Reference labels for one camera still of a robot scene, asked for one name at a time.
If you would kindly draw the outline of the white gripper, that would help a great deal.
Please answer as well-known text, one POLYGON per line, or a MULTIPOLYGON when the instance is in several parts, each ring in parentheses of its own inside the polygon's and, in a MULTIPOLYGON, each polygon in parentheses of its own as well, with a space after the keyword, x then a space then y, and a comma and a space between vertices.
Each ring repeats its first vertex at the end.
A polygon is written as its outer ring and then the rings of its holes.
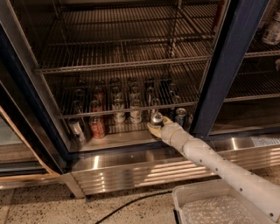
POLYGON ((152 125, 149 122, 147 127, 149 132, 155 136, 162 139, 162 141, 174 149, 176 149, 180 154, 184 155, 183 147, 187 141, 193 138, 189 133, 184 131, 184 129, 176 122, 164 116, 163 117, 164 127, 159 125, 152 125))

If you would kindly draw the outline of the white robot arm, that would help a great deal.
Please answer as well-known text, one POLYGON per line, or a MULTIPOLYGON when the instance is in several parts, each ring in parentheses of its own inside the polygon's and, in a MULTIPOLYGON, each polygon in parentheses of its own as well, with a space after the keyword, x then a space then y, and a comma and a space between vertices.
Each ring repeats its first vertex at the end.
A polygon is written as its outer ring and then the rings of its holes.
POLYGON ((280 186, 247 171, 217 154, 207 143, 190 135, 164 116, 162 125, 147 124, 149 132, 199 166, 216 172, 271 221, 280 221, 280 186))

